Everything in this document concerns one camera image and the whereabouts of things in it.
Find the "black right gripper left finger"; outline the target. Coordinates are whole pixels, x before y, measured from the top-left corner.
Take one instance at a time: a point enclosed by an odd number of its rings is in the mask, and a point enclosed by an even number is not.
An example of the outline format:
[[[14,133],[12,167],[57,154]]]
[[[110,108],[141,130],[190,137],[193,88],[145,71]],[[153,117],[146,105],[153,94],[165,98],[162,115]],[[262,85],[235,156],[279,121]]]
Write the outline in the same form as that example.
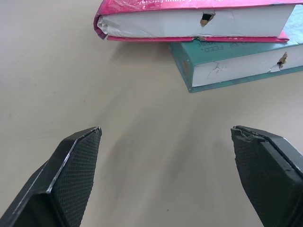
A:
[[[2,227],[78,227],[92,191],[100,127],[63,139],[0,218]]]

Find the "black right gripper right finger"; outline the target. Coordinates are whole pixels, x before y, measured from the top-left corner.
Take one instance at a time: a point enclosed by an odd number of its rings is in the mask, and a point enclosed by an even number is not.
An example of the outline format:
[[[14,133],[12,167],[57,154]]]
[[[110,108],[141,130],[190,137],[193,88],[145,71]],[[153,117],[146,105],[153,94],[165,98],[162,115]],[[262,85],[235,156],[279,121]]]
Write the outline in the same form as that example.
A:
[[[303,225],[303,156],[284,137],[234,126],[235,162],[242,187],[265,227]]]

